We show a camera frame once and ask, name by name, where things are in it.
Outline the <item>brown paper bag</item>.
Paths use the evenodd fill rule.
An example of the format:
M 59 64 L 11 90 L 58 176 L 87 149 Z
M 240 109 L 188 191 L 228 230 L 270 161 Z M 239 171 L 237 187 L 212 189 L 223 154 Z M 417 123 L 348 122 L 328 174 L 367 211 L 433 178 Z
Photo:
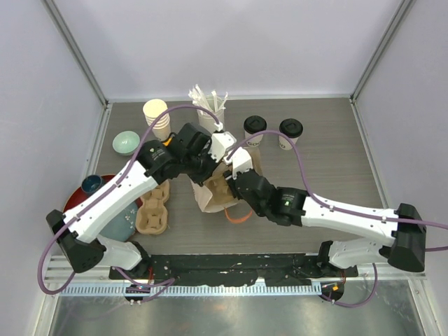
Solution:
M 221 162 L 202 186 L 191 182 L 195 201 L 203 213 L 224 211 L 226 218 L 231 223 L 244 223 L 252 216 L 253 211 L 250 210 L 248 214 L 241 218 L 230 217 L 228 209 L 238 203 L 242 203 L 242 201 L 233 196 L 230 187 L 225 181 L 223 174 L 227 170 L 232 171 L 232 167 L 227 167 L 224 162 Z

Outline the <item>black lid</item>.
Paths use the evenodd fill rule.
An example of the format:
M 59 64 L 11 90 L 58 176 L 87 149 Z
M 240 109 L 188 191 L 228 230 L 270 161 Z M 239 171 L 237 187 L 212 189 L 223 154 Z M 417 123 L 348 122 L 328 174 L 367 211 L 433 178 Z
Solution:
M 266 120 L 259 115 L 247 117 L 243 123 L 244 131 L 248 134 L 255 134 L 267 129 Z
M 279 131 L 291 139 L 300 137 L 303 130 L 304 127 L 302 123 L 294 118 L 282 120 L 279 125 Z

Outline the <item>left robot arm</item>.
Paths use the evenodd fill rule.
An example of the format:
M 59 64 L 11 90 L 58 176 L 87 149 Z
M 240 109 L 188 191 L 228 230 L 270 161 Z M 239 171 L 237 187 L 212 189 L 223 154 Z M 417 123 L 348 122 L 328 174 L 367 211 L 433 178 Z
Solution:
M 187 123 L 169 143 L 145 142 L 134 161 L 83 203 L 65 213 L 51 211 L 46 220 L 73 271 L 105 265 L 119 267 L 133 279 L 144 278 L 149 270 L 147 252 L 137 243 L 105 238 L 102 230 L 129 204 L 169 179 L 186 174 L 203 184 L 234 144 L 229 132 L 210 134 Z

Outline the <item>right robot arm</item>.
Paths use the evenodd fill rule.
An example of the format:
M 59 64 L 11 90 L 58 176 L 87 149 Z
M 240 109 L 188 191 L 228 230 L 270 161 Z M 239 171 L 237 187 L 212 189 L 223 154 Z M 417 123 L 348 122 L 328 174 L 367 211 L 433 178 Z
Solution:
M 426 227 L 411 204 L 397 209 L 373 209 L 312 197 L 306 190 L 276 187 L 250 169 L 223 173 L 234 196 L 259 216 L 281 226 L 305 226 L 356 235 L 351 241 L 325 241 L 316 268 L 326 277 L 357 265 L 386 262 L 419 273 L 425 269 Z

